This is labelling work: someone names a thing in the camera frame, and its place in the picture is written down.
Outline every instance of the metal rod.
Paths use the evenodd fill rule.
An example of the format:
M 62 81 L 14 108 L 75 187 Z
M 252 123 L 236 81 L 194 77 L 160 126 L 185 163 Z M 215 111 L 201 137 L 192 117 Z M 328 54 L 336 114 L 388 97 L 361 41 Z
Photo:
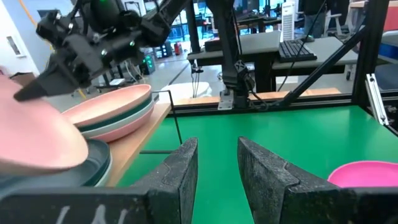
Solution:
M 173 151 L 163 151 L 163 150 L 146 150 L 139 152 L 140 154 L 171 154 Z
M 174 117 L 174 122 L 175 122 L 175 128 L 177 129 L 177 134 L 178 134 L 178 140 L 180 141 L 180 144 L 182 144 L 180 126 L 178 125 L 177 113 L 175 112 L 172 92 L 170 90 L 160 90 L 160 91 L 152 91 L 152 92 L 153 93 L 165 93 L 165 92 L 169 93 L 170 104 L 171 104 L 171 107 L 172 107 L 172 112 L 173 112 L 173 117 Z

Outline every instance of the wooden table edge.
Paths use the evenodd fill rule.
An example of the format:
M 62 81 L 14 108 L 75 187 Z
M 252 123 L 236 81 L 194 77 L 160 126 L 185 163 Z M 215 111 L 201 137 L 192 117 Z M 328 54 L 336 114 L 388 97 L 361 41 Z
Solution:
M 283 98 L 288 91 L 280 91 L 280 92 L 268 92 L 268 93 L 258 93 L 257 95 L 262 100 L 269 99 L 279 99 Z M 322 89 L 314 89 L 314 90 L 306 90 L 301 96 L 322 96 L 322 95 L 335 95 L 341 94 L 337 88 L 322 88 Z M 251 100 L 256 100 L 254 96 L 250 96 Z M 200 105 L 204 103 L 218 103 L 220 102 L 219 96 L 211 96 L 211 97 L 201 97 L 201 98 L 189 98 L 189 99 L 179 99 L 174 101 L 175 106 L 183 106 L 183 105 Z
M 109 143 L 112 154 L 112 168 L 109 174 L 109 179 L 106 182 L 107 187 L 114 187 L 122 179 L 124 173 L 131 166 L 133 160 L 137 157 L 146 142 L 153 135 L 155 130 L 160 126 L 169 111 L 171 110 L 170 103 L 157 103 L 150 120 L 140 127 L 137 131 Z M 117 161 L 118 154 L 127 155 L 125 161 Z

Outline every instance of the wooden shelf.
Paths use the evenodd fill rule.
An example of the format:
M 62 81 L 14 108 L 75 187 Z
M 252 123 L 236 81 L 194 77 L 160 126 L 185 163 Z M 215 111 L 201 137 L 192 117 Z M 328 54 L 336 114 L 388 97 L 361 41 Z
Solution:
M 258 93 L 257 95 L 263 99 L 278 99 L 283 98 L 288 92 L 287 91 L 280 91 L 280 92 L 269 92 L 269 93 Z M 336 88 L 324 88 L 324 89 L 317 89 L 317 90 L 307 90 L 301 96 L 321 96 L 321 95 L 334 95 L 340 94 L 340 91 Z M 250 96 L 251 100 L 256 100 L 254 96 Z M 201 98 L 189 98 L 189 99 L 179 99 L 175 100 L 175 105 L 196 105 L 202 103 L 218 103 L 220 102 L 219 96 L 215 97 L 201 97 Z
M 365 5 L 365 1 L 352 2 L 349 4 L 352 8 L 361 8 Z M 390 1 L 388 7 L 398 7 L 398 1 Z
M 171 109 L 170 103 L 156 104 L 150 120 L 137 131 L 109 143 L 113 165 L 107 187 L 114 187 L 122 178 Z

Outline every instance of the person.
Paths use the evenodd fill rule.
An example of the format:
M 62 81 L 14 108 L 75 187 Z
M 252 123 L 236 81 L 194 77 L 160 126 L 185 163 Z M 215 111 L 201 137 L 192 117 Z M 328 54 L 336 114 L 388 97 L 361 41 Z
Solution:
M 325 29 L 326 13 L 328 9 L 331 9 L 333 4 L 332 0 L 326 0 L 326 6 L 321 9 L 318 19 L 317 13 L 319 8 L 322 7 L 324 0 L 300 0 L 300 8 L 304 13 L 304 33 L 307 35 L 310 32 L 310 28 L 313 25 L 312 32 L 309 33 L 314 38 L 322 37 Z

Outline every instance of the pink object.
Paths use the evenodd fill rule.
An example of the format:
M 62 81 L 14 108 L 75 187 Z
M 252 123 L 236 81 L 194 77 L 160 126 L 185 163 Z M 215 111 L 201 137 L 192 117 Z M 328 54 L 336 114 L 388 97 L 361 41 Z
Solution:
M 328 181 L 339 187 L 398 187 L 398 164 L 358 161 L 333 171 Z
M 137 120 L 119 128 L 116 130 L 113 130 L 111 132 L 105 133 L 105 134 L 100 134 L 99 136 L 94 136 L 91 139 L 97 139 L 97 140 L 102 140 L 104 142 L 111 142 L 114 140 L 117 140 L 121 137 L 125 137 L 126 135 L 132 133 L 133 131 L 137 130 L 138 128 L 140 128 L 143 124 L 145 124 L 153 110 L 154 110 L 155 105 L 146 113 L 144 114 L 142 117 L 138 118 Z
M 0 173 L 49 174 L 84 162 L 88 146 L 79 130 L 45 100 L 16 101 L 21 88 L 0 76 Z
M 384 22 L 384 31 L 398 29 L 398 7 L 388 7 L 386 20 Z
M 75 126 L 87 126 L 126 112 L 148 99 L 149 95 L 150 85 L 129 86 L 84 101 L 63 115 Z

